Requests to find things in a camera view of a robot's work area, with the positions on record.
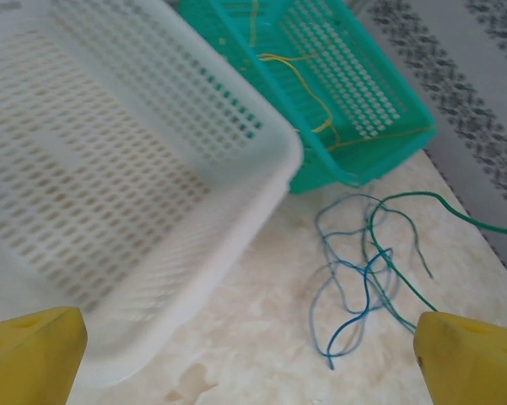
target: yellow plastic part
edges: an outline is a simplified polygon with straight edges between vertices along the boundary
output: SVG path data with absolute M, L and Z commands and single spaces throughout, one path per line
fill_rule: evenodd
M 77 308 L 0 322 L 0 405 L 63 405 L 86 349 Z
M 435 405 L 507 405 L 507 329 L 424 313 L 414 353 Z

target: countertop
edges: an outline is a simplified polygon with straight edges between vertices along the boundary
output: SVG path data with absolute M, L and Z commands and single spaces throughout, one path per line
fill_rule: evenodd
M 438 192 L 462 210 L 424 153 L 377 181 L 374 194 L 420 190 Z M 413 336 L 385 310 L 369 315 L 362 345 L 336 359 L 334 371 L 313 349 L 307 314 L 327 279 L 326 270 L 319 270 L 324 259 L 313 218 L 345 192 L 353 191 L 334 185 L 287 197 L 204 309 L 144 370 L 117 386 L 74 386 L 68 405 L 431 403 Z M 376 233 L 384 247 L 394 248 L 394 261 L 409 280 L 440 311 L 507 327 L 507 272 L 477 229 L 433 198 L 408 197 L 389 205 L 416 222 L 434 274 L 430 279 L 413 253 L 408 224 L 391 215 Z M 361 215 L 358 200 L 346 202 L 330 213 L 330 229 L 357 228 Z M 359 262 L 356 240 L 341 240 L 336 247 Z M 362 281 L 350 273 L 346 277 L 349 302 L 360 307 Z M 316 310 L 324 346 L 349 318 L 340 306 L 329 290 Z M 405 287 L 395 307 L 414 322 L 427 310 Z

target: blue wire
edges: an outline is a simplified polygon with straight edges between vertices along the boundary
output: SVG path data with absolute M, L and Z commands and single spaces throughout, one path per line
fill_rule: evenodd
M 379 257 L 382 257 L 382 254 L 381 253 L 377 253 L 377 255 L 371 259 L 367 266 L 365 267 L 364 269 L 364 291 L 365 291 L 365 307 L 364 307 L 364 310 L 358 314 L 357 316 L 355 316 L 353 319 L 350 319 L 348 321 L 346 321 L 345 323 L 343 323 L 336 331 L 335 333 L 332 335 L 332 337 L 330 338 L 330 342 L 328 343 L 328 346 L 326 348 L 326 353 L 323 354 L 325 355 L 327 358 L 328 358 L 328 366 L 330 367 L 330 370 L 334 370 L 334 363 L 333 363 L 333 360 L 334 358 L 336 357 L 341 357 L 342 354 L 331 354 L 330 353 L 330 350 L 332 349 L 332 345 L 334 344 L 334 342 L 336 341 L 337 337 L 339 336 L 339 334 L 341 332 L 343 332 L 343 330 L 345 330 L 345 328 L 349 327 L 350 325 L 352 325 L 353 323 L 357 322 L 357 321 L 360 321 L 361 319 L 365 319 L 365 317 L 368 315 L 368 313 L 370 312 L 370 309 L 369 309 L 369 303 L 370 303 L 370 297 L 369 297 L 369 289 L 368 289 L 368 271 L 369 269 L 371 268 L 372 264 L 379 259 Z M 358 347 L 358 344 L 355 344 L 354 345 L 354 349 L 356 349 Z
M 364 338 L 364 331 L 365 331 L 365 321 L 367 319 L 367 315 L 370 312 L 378 311 L 382 308 L 386 308 L 388 312 L 393 315 L 409 332 L 414 333 L 416 327 L 409 321 L 405 320 L 404 318 L 401 318 L 399 314 L 397 314 L 396 310 L 391 304 L 391 301 L 394 300 L 399 293 L 399 290 L 401 288 L 401 279 L 395 274 L 395 277 L 392 278 L 392 270 L 385 264 L 385 266 L 381 270 L 374 271 L 372 269 L 373 264 L 379 259 L 379 257 L 382 257 L 383 255 L 389 257 L 390 259 L 393 257 L 393 250 L 392 249 L 386 249 L 382 252 L 377 253 L 375 257 L 373 257 L 371 260 L 368 260 L 367 254 L 365 253 L 365 250 L 363 249 L 363 256 L 365 266 L 357 266 L 347 260 L 342 259 L 339 257 L 339 255 L 334 251 L 332 248 L 332 245 L 330 244 L 330 239 L 337 236 L 349 236 L 349 235 L 362 235 L 362 242 L 365 243 L 365 238 L 367 234 L 367 226 L 364 226 L 363 228 L 351 230 L 351 231 L 335 231 L 330 232 L 327 234 L 323 233 L 323 230 L 321 228 L 321 218 L 322 216 L 330 211 L 331 209 L 335 208 L 338 204 L 341 204 L 345 201 L 347 201 L 350 198 L 355 197 L 366 197 L 368 199 L 368 204 L 364 210 L 364 223 L 367 224 L 367 221 L 369 220 L 370 211 L 371 208 L 374 207 L 373 204 L 371 204 L 371 200 L 379 202 L 380 200 L 378 198 L 372 197 L 368 194 L 350 194 L 345 197 L 337 199 L 335 202 L 331 203 L 327 207 L 323 208 L 315 217 L 315 227 L 317 232 L 319 233 L 319 236 L 321 237 L 322 241 L 322 248 L 323 253 L 326 258 L 326 265 L 322 268 L 329 268 L 330 269 L 330 278 L 317 290 L 315 297 L 313 298 L 310 306 L 309 311 L 309 326 L 310 326 L 310 333 L 313 340 L 313 344 L 315 346 L 315 349 L 317 353 L 320 355 L 326 357 L 328 359 L 328 365 L 331 368 L 331 370 L 334 370 L 334 364 L 333 359 L 342 357 L 348 354 L 351 354 L 353 351 L 355 351 L 359 345 L 362 343 L 362 340 Z M 380 218 L 380 220 L 375 223 L 374 226 L 380 225 L 382 222 L 386 220 L 387 214 L 389 212 L 393 212 L 392 210 L 385 208 L 384 206 L 381 206 L 381 208 L 384 211 L 384 215 Z M 364 292 L 366 296 L 366 305 L 363 310 L 351 310 L 348 307 L 347 297 L 345 295 L 345 291 L 343 289 L 343 286 L 337 279 L 337 270 L 340 267 L 346 267 L 351 270 L 356 271 L 359 273 L 363 279 L 364 279 Z M 383 273 L 386 273 L 386 281 L 385 285 L 381 285 L 378 281 L 377 277 L 378 275 L 381 275 Z M 317 336 L 315 332 L 315 321 L 314 321 L 314 314 L 315 314 L 315 307 L 317 305 L 317 302 L 319 301 L 320 297 L 324 293 L 324 291 L 330 286 L 331 283 L 334 283 L 337 287 L 337 290 L 339 291 L 339 294 L 342 299 L 342 307 L 345 309 L 348 313 L 351 315 L 355 315 L 354 318 L 351 320 L 345 322 L 343 325 L 341 325 L 337 331 L 332 335 L 328 347 L 326 349 L 326 352 L 323 352 Z M 378 294 L 377 300 L 371 304 L 371 296 L 369 293 L 369 287 L 373 288 L 374 291 Z M 354 344 L 350 348 L 344 348 L 342 351 L 336 354 L 331 353 L 332 345 L 334 344 L 335 340 L 339 336 L 339 334 L 345 330 L 347 327 L 358 323 L 358 336 L 355 338 Z

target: yellow wire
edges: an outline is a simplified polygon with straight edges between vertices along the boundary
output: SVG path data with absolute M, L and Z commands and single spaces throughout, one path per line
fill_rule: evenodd
M 355 145 L 357 143 L 373 142 L 373 141 L 379 141 L 379 140 L 388 139 L 388 138 L 408 137 L 410 135 L 414 135 L 415 133 L 430 131 L 432 129 L 435 129 L 435 127 L 422 127 L 422 128 L 418 128 L 418 129 L 413 129 L 412 131 L 401 132 L 401 133 L 392 133 L 389 135 L 382 135 L 380 137 L 362 138 L 362 139 L 354 139 L 353 141 L 348 141 L 348 142 L 340 142 L 340 143 L 336 143 L 336 144 L 332 145 L 331 147 L 329 147 L 328 152 L 333 152 L 336 149 L 345 148 L 347 146 Z
M 256 18 L 258 15 L 258 11 L 259 11 L 259 0 L 251 0 L 250 46 L 256 45 L 256 37 L 257 37 Z M 313 97 L 321 105 L 322 109 L 326 112 L 327 119 L 326 119 L 326 121 L 324 121 L 324 123 L 322 125 L 315 128 L 313 130 L 313 132 L 319 133 L 319 132 L 324 131 L 327 128 L 330 128 L 332 130 L 332 132 L 334 133 L 334 135 L 336 137 L 336 143 L 327 148 L 328 152 L 333 152 L 336 149 L 345 148 L 347 146 L 352 146 L 352 145 L 359 144 L 359 143 L 367 143 L 367 142 L 378 141 L 381 139 L 388 139 L 388 138 L 407 137 L 407 136 L 413 135 L 415 133 L 425 132 L 425 131 L 429 131 L 431 129 L 434 129 L 434 127 L 423 127 L 423 128 L 414 129 L 414 130 L 408 131 L 408 132 L 394 133 L 394 134 L 383 135 L 383 136 L 379 136 L 379 137 L 361 138 L 361 139 L 355 139 L 353 141 L 341 142 L 341 136 L 340 136 L 339 132 L 337 131 L 337 129 L 333 125 L 334 116 L 333 116 L 332 112 L 330 111 L 328 106 L 325 104 L 325 102 L 322 101 L 315 93 L 313 93 L 313 91 L 311 91 L 310 86 L 307 84 L 305 79 L 302 77 L 302 75 L 300 74 L 298 69 L 296 67 L 294 67 L 293 64 L 291 63 L 291 62 L 307 61 L 307 60 L 312 59 L 314 57 L 318 57 L 331 44 L 332 44 L 332 42 L 328 41 L 319 50 L 317 50 L 313 53 L 310 53 L 308 55 L 303 55 L 302 57 L 283 57 L 281 55 L 275 55 L 273 53 L 261 53 L 258 55 L 259 58 L 261 59 L 261 61 L 263 61 L 263 62 L 277 61 L 277 62 L 281 62 L 281 63 L 287 65 L 294 72 L 294 74 L 296 75 L 296 77 L 298 78 L 298 80 L 300 81 L 302 86 L 304 86 L 305 91 L 307 91 L 307 93 L 311 97 Z
M 256 16 L 259 13 L 259 0 L 251 0 L 250 46 L 256 45 Z
M 281 55 L 275 55 L 273 53 L 262 53 L 259 55 L 259 57 L 261 57 L 261 58 L 263 58 L 263 57 L 277 57 L 277 58 L 283 59 L 284 61 L 287 61 L 287 62 L 307 61 L 309 59 L 313 59 L 314 57 L 318 57 L 331 44 L 332 44 L 332 42 L 328 41 L 326 44 L 324 44 L 324 46 L 322 48 L 318 49 L 317 51 L 315 51 L 313 53 L 303 55 L 302 57 L 282 57 Z
M 322 132 L 332 125 L 333 120 L 334 120 L 334 116 L 333 116 L 332 112 L 330 111 L 328 106 L 325 104 L 325 102 L 322 101 L 315 93 L 313 93 L 313 91 L 311 91 L 310 86 L 308 86 L 308 84 L 305 82 L 304 78 L 302 77 L 302 75 L 300 74 L 300 72 L 298 71 L 298 69 L 296 67 L 294 67 L 290 62 L 287 62 L 286 60 L 282 59 L 281 57 L 278 57 L 277 55 L 273 55 L 270 57 L 262 57 L 261 60 L 263 62 L 278 61 L 278 62 L 281 62 L 281 63 L 287 65 L 294 72 L 294 74 L 296 75 L 296 77 L 298 78 L 298 80 L 300 81 L 302 86 L 304 86 L 305 91 L 307 91 L 308 94 L 311 97 L 313 97 L 315 100 L 317 100 L 317 102 L 321 105 L 322 109 L 328 115 L 328 118 L 326 119 L 326 121 L 322 125 L 320 125 L 319 127 L 315 128 L 313 130 L 314 133 Z

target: wire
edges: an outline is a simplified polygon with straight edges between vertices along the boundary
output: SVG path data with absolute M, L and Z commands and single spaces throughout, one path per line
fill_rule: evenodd
M 277 57 L 280 59 L 283 59 L 287 62 L 301 62 L 301 61 L 308 61 L 310 59 L 318 57 L 322 52 L 326 51 L 330 45 L 333 44 L 333 39 L 331 38 L 328 40 L 321 48 L 316 50 L 315 52 L 312 52 L 307 55 L 303 55 L 302 57 L 282 57 L 281 55 L 276 55 L 273 53 L 261 53 L 259 57 Z
M 426 262 L 425 257 L 423 256 L 422 250 L 420 249 L 420 240 L 419 240 L 420 237 L 418 235 L 418 229 L 416 228 L 416 224 L 414 223 L 414 221 L 402 211 L 398 211 L 396 209 L 390 209 L 390 208 L 386 208 L 386 207 L 384 207 L 383 209 L 388 213 L 396 213 L 396 214 L 402 216 L 411 225 L 411 228 L 413 229 L 413 235 L 414 235 L 414 250 L 420 256 L 420 261 L 422 262 L 423 268 L 425 268 L 426 273 L 429 275 L 429 278 L 434 278 L 433 274 L 431 273 L 431 270 L 429 270 L 428 263 Z
M 259 13 L 259 0 L 251 0 L 250 46 L 256 46 L 256 17 Z
M 412 292 L 414 292 L 414 294 L 417 297 L 419 297 L 419 299 L 421 299 L 421 301 L 424 302 L 424 304 L 426 304 L 432 311 L 437 311 L 437 309 L 413 287 L 413 285 L 405 278 L 405 276 L 403 276 L 403 274 L 401 274 L 401 272 L 397 269 L 396 265 L 393 263 L 391 258 L 384 253 L 382 246 L 379 244 L 379 241 L 377 240 L 377 238 L 375 236 L 375 231 L 374 231 L 375 222 L 374 221 L 375 221 L 375 215 L 379 211 L 379 209 L 383 208 L 384 204 L 390 200 L 394 200 L 394 199 L 402 198 L 402 197 L 410 197 L 410 196 L 433 197 L 436 200 L 438 200 L 441 203 L 441 205 L 446 210 L 448 210 L 449 213 L 451 213 L 452 215 L 456 216 L 459 219 L 462 219 L 465 222 L 468 222 L 469 224 L 473 224 L 477 228 L 481 228 L 483 230 L 490 230 L 492 232 L 497 232 L 497 233 L 500 233 L 503 235 L 507 235 L 507 229 L 500 228 L 498 226 L 485 224 L 483 222 L 472 219 L 463 213 L 456 211 L 442 196 L 440 196 L 439 194 L 434 193 L 434 192 L 402 192 L 402 193 L 395 194 L 395 195 L 392 195 L 392 196 L 389 196 L 389 197 L 386 197 L 386 198 L 380 200 L 380 202 L 377 204 L 377 206 L 373 209 L 373 212 L 369 216 L 369 221 L 368 221 L 368 231 L 371 234 L 371 239 L 373 240 L 373 244 L 375 245 L 377 251 L 380 253 L 382 258 L 386 262 L 386 265 L 399 276 L 399 278 L 403 281 L 403 283 L 405 283 L 408 286 L 408 288 L 410 288 L 410 290 Z
M 340 142 L 340 143 L 336 143 L 336 144 L 330 146 L 328 148 L 328 152 L 333 152 L 334 150 L 339 149 L 339 148 L 346 148 L 347 146 L 352 146 L 357 143 L 380 141 L 382 139 L 388 139 L 388 138 L 408 137 L 410 135 L 414 135 L 414 134 L 420 133 L 420 132 L 430 131 L 432 129 L 435 129 L 435 127 L 434 126 L 422 127 L 422 128 L 413 129 L 412 131 L 407 131 L 407 132 L 392 133 L 392 134 L 388 134 L 388 135 L 380 135 L 379 137 L 361 138 L 361 139 L 354 139 L 353 141 Z
M 270 56 L 270 57 L 262 57 L 261 60 L 263 62 L 278 61 L 278 62 L 283 63 L 284 65 L 287 65 L 294 72 L 294 74 L 296 75 L 296 77 L 298 78 L 298 80 L 300 81 L 300 83 L 302 84 L 302 86 L 304 86 L 305 91 L 307 91 L 308 94 L 311 97 L 313 97 L 315 100 L 317 100 L 317 102 L 321 105 L 322 109 L 328 115 L 328 118 L 326 119 L 326 121 L 324 121 L 324 123 L 322 125 L 320 125 L 319 127 L 315 128 L 313 130 L 313 132 L 315 132 L 315 133 L 322 132 L 325 129 L 327 129 L 328 127 L 332 127 L 332 130 L 337 135 L 339 135 L 337 133 L 336 128 L 333 127 L 333 125 L 332 125 L 333 119 L 334 119 L 334 116 L 333 116 L 332 112 L 330 111 L 330 109 L 328 108 L 328 106 L 325 104 L 325 102 L 322 101 L 315 93 L 313 93 L 313 91 L 310 89 L 310 86 L 306 83 L 305 79 L 302 77 L 302 75 L 300 74 L 300 72 L 298 71 L 298 69 L 293 66 L 292 63 L 287 62 L 286 60 L 282 59 L 281 57 L 278 57 L 278 56 L 275 56 L 275 55 L 274 56 Z
M 360 229 L 355 229 L 355 230 L 350 230 L 350 231 L 338 231 L 338 232 L 325 233 L 321 227 L 322 217 L 326 213 L 328 213 L 329 211 L 333 210 L 337 205 L 347 201 L 350 198 L 355 198 L 355 197 L 368 198 L 368 204 L 364 210 L 364 218 L 363 218 L 364 225 L 363 225 L 363 227 L 361 227 Z M 310 327 L 311 338 L 313 340 L 313 344 L 315 346 L 317 353 L 319 353 L 320 355 L 327 357 L 329 359 L 328 364 L 331 368 L 333 368 L 333 361 L 332 361 L 333 359 L 351 354 L 362 343 L 362 340 L 364 337 L 364 332 L 365 332 L 365 322 L 367 319 L 367 315 L 370 312 L 378 311 L 382 308 L 386 308 L 386 310 L 389 311 L 394 316 L 394 318 L 397 319 L 403 325 L 403 327 L 405 327 L 409 332 L 414 333 L 416 330 L 416 327 L 411 322 L 409 322 L 409 321 L 405 320 L 403 317 L 401 317 L 397 313 L 397 311 L 393 307 L 393 305 L 391 304 L 391 302 L 396 298 L 397 294 L 399 293 L 399 290 L 402 285 L 399 277 L 397 277 L 397 275 L 395 277 L 392 277 L 392 275 L 395 273 L 393 273 L 392 270 L 390 270 L 390 268 L 388 266 L 384 266 L 381 270 L 377 270 L 377 271 L 375 271 L 372 268 L 373 263 L 375 263 L 378 260 L 378 257 L 380 256 L 380 254 L 378 254 L 377 257 L 371 261 L 369 258 L 367 258 L 367 253 L 365 253 L 365 257 L 366 257 L 365 263 L 366 264 L 365 264 L 365 267 L 362 267 L 362 266 L 354 265 L 351 262 L 346 261 L 346 260 L 342 259 L 341 257 L 339 257 L 339 255 L 335 252 L 335 250 L 330 245 L 330 239 L 332 239 L 334 237 L 361 234 L 362 244 L 363 244 L 362 249 L 363 249 L 363 251 L 365 251 L 366 239 L 364 238 L 364 235 L 367 234 L 367 224 L 369 221 L 369 215 L 371 214 L 371 208 L 373 207 L 373 205 L 371 204 L 372 201 L 379 202 L 380 200 L 375 197 L 372 197 L 370 195 L 367 195 L 367 194 L 347 195 L 345 197 L 339 198 L 335 202 L 333 202 L 333 203 L 329 204 L 328 206 L 326 206 L 325 208 L 323 208 L 316 215 L 316 218 L 315 218 L 315 226 L 316 226 L 318 234 L 321 237 L 321 241 L 323 244 L 323 251 L 324 251 L 325 258 L 326 258 L 326 265 L 324 267 L 322 267 L 321 269 L 319 269 L 319 271 L 324 268 L 329 268 L 330 269 L 330 277 L 317 290 L 315 297 L 311 302 L 310 310 L 309 310 L 309 327 Z M 388 208 L 386 208 L 385 213 L 375 223 L 375 226 L 382 224 L 386 220 L 388 213 L 389 213 Z M 389 257 L 391 257 L 393 254 L 393 250 L 386 249 L 386 254 Z M 369 289 L 372 288 L 373 294 L 377 295 L 377 299 L 375 300 L 375 302 L 372 303 L 371 302 L 372 300 L 369 300 L 369 303 L 366 302 L 367 305 L 365 306 L 365 308 L 363 310 L 362 309 L 360 309 L 360 310 L 351 309 L 348 305 L 344 288 L 337 278 L 338 269 L 340 269 L 340 268 L 347 268 L 347 269 L 356 271 L 358 274 L 360 274 L 360 276 L 362 278 L 366 278 L 365 282 L 368 286 L 364 287 L 364 291 L 367 288 L 368 289 L 367 294 L 370 297 L 371 293 L 369 292 Z M 383 276 L 383 275 L 386 276 L 386 281 L 384 283 L 381 283 L 379 281 L 379 277 Z M 325 290 L 331 284 L 335 285 L 335 287 L 337 288 L 337 290 L 340 294 L 343 309 L 346 312 L 348 312 L 349 314 L 354 315 L 354 318 L 351 321 L 346 322 L 343 325 L 343 328 L 342 329 L 340 328 L 339 332 L 336 332 L 334 334 L 334 336 L 332 336 L 332 339 L 331 339 L 332 344 L 333 344 L 333 342 L 335 342 L 335 340 L 337 339 L 338 335 L 341 333 L 342 330 L 344 330 L 345 328 L 347 328 L 353 324 L 357 324 L 357 328 L 355 328 L 353 330 L 352 335 L 350 336 L 347 343 L 343 346 L 343 349 L 336 354 L 332 353 L 332 351 L 331 351 L 332 348 L 329 348 L 326 351 L 323 351 L 321 349 L 319 341 L 318 341 L 318 337 L 316 336 L 316 325 L 315 325 L 315 308 L 317 306 L 317 303 L 318 303 L 320 297 L 322 296 L 322 294 L 325 292 Z
M 368 313 L 370 312 L 369 304 L 370 304 L 370 296 L 369 296 L 369 288 L 368 288 L 368 272 L 371 269 L 371 266 L 373 263 L 375 263 L 383 254 L 385 255 L 388 251 L 379 252 L 373 259 L 371 259 L 368 264 L 365 266 L 364 269 L 364 291 L 365 291 L 365 307 L 364 310 L 356 315 L 354 318 L 346 321 L 343 323 L 332 335 L 330 338 L 330 342 L 328 342 L 328 346 L 326 347 L 326 357 L 328 358 L 328 365 L 330 367 L 330 370 L 334 370 L 334 364 L 333 364 L 333 358 L 336 357 L 336 355 L 331 354 L 332 346 L 336 342 L 337 337 L 343 332 L 347 327 L 354 324 L 357 321 L 360 321 L 361 319 L 365 318 Z

